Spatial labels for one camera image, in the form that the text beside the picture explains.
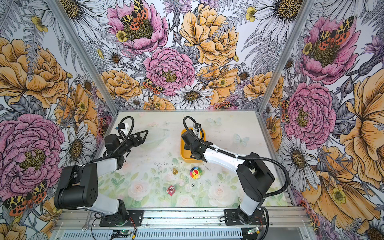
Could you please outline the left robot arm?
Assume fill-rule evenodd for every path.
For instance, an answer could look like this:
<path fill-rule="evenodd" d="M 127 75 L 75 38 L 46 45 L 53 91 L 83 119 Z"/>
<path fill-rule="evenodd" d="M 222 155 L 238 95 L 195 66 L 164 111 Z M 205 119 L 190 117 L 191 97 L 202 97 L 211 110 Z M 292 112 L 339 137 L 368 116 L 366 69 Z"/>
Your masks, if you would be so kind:
<path fill-rule="evenodd" d="M 123 140 L 116 134 L 105 138 L 106 155 L 81 166 L 65 167 L 61 173 L 54 196 L 54 205 L 65 210 L 87 210 L 101 215 L 107 222 L 117 226 L 129 219 L 123 200 L 112 199 L 99 192 L 99 177 L 120 170 L 125 155 L 142 145 L 149 131 L 126 136 Z"/>

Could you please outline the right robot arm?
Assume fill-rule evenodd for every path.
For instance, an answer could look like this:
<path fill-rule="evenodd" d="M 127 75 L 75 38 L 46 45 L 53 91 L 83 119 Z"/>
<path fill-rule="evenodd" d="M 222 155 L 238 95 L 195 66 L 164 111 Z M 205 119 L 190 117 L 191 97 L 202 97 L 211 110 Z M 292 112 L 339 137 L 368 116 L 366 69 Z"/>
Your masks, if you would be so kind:
<path fill-rule="evenodd" d="M 208 141 L 194 137 L 186 130 L 181 139 L 184 149 L 191 152 L 190 158 L 209 164 L 221 166 L 236 173 L 245 196 L 238 207 L 236 217 L 243 225 L 249 225 L 254 219 L 255 211 L 260 210 L 266 194 L 275 181 L 275 177 L 259 155 L 251 153 L 248 160 L 241 160 L 240 155 L 224 153 L 224 150 Z"/>

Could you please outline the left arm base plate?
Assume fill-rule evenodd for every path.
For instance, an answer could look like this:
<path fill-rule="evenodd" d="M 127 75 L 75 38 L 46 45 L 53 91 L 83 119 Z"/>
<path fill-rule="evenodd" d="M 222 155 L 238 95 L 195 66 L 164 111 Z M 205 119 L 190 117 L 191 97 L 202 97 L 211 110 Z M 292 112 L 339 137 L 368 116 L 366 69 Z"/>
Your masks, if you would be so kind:
<path fill-rule="evenodd" d="M 144 218 L 143 210 L 128 210 L 125 214 L 114 214 L 101 219 L 100 227 L 140 227 Z"/>

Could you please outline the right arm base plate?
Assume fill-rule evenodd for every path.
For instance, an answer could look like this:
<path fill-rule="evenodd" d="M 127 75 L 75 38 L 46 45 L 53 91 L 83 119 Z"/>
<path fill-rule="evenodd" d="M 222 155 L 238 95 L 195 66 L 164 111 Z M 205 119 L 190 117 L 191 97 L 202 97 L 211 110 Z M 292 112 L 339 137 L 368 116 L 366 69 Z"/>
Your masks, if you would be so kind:
<path fill-rule="evenodd" d="M 238 208 L 224 209 L 224 222 L 227 226 L 265 226 L 267 219 L 262 209 L 256 209 L 251 216 L 248 216 Z"/>

